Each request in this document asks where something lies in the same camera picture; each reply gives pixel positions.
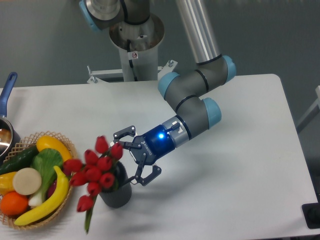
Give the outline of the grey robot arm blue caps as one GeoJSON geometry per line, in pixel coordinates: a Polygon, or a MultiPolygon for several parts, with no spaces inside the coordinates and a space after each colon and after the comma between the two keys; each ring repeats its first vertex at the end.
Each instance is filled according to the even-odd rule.
{"type": "Polygon", "coordinates": [[[162,21],[150,11],[147,0],[82,0],[80,10],[94,31],[109,30],[112,43],[118,48],[123,79],[126,82],[156,80],[163,99],[175,116],[137,135],[134,127],[116,132],[115,143],[122,142],[137,163],[131,181],[145,186],[161,169],[156,161],[217,124],[221,110],[204,94],[222,86],[236,76],[232,59],[222,55],[201,0],[176,2],[197,69],[187,75],[174,72],[168,63],[158,69],[158,47],[164,38],[162,21]]]}

